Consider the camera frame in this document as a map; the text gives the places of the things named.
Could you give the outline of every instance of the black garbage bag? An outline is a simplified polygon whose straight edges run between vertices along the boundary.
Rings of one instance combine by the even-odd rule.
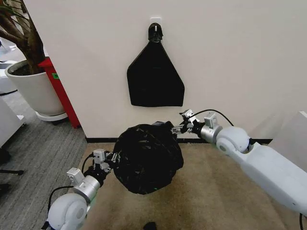
[[[131,192],[152,193],[171,183],[183,166],[181,149],[171,122],[137,125],[122,133],[114,153],[119,154],[115,176]]]
[[[184,84],[164,50],[162,29],[153,23],[149,42],[127,70],[132,105],[144,107],[182,106]]]

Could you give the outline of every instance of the beige carpet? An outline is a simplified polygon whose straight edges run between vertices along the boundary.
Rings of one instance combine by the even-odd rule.
[[[111,151],[113,146],[89,144],[83,159],[94,149]],[[184,166],[157,192],[130,193],[113,173],[108,175],[82,229],[142,230],[149,221],[156,222],[158,230],[299,229],[297,213],[272,201],[213,146],[180,146]]]

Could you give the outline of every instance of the green label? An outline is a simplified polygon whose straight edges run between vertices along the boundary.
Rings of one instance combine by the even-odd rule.
[[[52,76],[53,76],[54,79],[59,79],[59,76],[58,76],[57,73],[53,73]]]

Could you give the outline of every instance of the hanging black bag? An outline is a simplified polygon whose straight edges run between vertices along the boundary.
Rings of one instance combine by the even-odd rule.
[[[162,28],[153,23],[148,44],[127,71],[132,105],[144,107],[182,106],[184,84],[165,52]]]

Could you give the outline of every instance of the white wall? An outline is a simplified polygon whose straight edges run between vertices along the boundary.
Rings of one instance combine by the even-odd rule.
[[[88,138],[215,108],[254,138],[307,110],[305,0],[25,0]],[[184,106],[130,104],[126,71],[162,16]]]

